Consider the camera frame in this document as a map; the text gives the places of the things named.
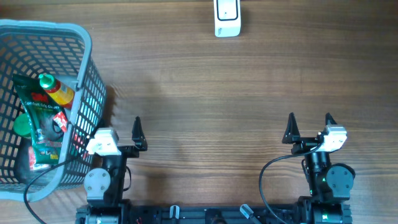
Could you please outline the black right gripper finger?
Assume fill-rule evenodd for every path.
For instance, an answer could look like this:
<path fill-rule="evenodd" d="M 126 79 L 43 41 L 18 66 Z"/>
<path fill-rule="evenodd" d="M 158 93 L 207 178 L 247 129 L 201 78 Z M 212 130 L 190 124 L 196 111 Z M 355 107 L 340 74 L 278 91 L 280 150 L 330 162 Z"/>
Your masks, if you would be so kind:
<path fill-rule="evenodd" d="M 287 127 L 282 138 L 283 144 L 296 144 L 301 141 L 300 132 L 297 126 L 294 113 L 289 114 Z"/>
<path fill-rule="evenodd" d="M 337 122 L 333 119 L 332 115 L 330 113 L 327 113 L 325 115 L 325 125 L 335 125 Z"/>

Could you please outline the green 3M gloves packet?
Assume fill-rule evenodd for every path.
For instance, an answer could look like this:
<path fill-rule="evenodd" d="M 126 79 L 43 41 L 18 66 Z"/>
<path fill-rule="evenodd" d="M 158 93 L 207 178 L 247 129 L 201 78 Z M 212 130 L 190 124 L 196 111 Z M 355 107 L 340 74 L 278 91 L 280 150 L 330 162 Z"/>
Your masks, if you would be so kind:
<path fill-rule="evenodd" d="M 57 164 L 64 132 L 53 119 L 63 108 L 49 97 L 38 79 L 15 74 L 12 81 L 29 118 L 30 138 L 36 163 Z"/>

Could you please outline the green lid glass jar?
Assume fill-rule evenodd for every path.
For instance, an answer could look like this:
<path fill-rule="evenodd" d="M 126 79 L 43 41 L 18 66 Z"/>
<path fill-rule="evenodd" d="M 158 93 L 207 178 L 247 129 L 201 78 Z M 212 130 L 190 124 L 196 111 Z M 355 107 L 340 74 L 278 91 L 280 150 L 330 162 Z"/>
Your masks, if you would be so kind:
<path fill-rule="evenodd" d="M 31 128 L 30 128 L 30 124 L 29 124 L 29 117 L 25 113 L 20 114 L 14 120 L 14 124 L 13 124 L 12 128 L 13 128 L 14 132 L 19 136 L 22 136 L 24 138 L 31 137 Z"/>

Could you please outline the red square snack packet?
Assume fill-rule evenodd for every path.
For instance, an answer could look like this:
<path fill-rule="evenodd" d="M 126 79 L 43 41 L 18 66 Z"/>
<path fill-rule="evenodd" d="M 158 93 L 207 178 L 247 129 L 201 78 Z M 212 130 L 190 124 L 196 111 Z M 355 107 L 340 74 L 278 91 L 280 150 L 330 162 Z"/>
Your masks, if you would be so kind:
<path fill-rule="evenodd" d="M 34 149 L 32 146 L 29 147 L 29 169 L 30 171 L 38 171 L 50 168 L 49 164 L 38 164 Z"/>

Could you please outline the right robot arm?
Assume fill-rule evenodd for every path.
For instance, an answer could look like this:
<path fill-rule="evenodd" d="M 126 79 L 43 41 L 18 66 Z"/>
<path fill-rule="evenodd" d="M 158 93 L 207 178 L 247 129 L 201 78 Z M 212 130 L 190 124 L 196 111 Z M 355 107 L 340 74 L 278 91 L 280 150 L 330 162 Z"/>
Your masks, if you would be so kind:
<path fill-rule="evenodd" d="M 302 169 L 310 189 L 310 196 L 301 196 L 294 203 L 289 223 L 343 223 L 353 222 L 350 199 L 355 171 L 350 166 L 332 164 L 330 154 L 341 149 L 347 140 L 346 129 L 337 124 L 330 113 L 325 115 L 325 127 L 317 136 L 301 137 L 295 116 L 289 114 L 282 138 L 292 144 L 293 156 L 303 156 Z"/>

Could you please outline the sriracha chilli sauce bottle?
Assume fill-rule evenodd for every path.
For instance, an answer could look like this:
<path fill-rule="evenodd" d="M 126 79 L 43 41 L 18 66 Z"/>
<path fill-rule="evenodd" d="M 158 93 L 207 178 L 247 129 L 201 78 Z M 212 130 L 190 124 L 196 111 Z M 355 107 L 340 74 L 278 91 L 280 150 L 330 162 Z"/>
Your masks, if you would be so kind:
<path fill-rule="evenodd" d="M 57 80 L 53 75 L 40 74 L 39 84 L 45 92 L 60 106 L 71 109 L 75 92 L 66 84 Z"/>

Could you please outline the red stick sachet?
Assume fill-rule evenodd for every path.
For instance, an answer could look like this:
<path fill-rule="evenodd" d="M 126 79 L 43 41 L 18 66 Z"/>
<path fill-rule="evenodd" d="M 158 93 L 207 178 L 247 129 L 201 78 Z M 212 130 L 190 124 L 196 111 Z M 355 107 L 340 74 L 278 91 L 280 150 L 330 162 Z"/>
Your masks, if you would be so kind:
<path fill-rule="evenodd" d="M 65 114 L 60 111 L 53 117 L 53 121 L 58 125 L 58 127 L 65 133 L 67 132 L 68 120 Z"/>

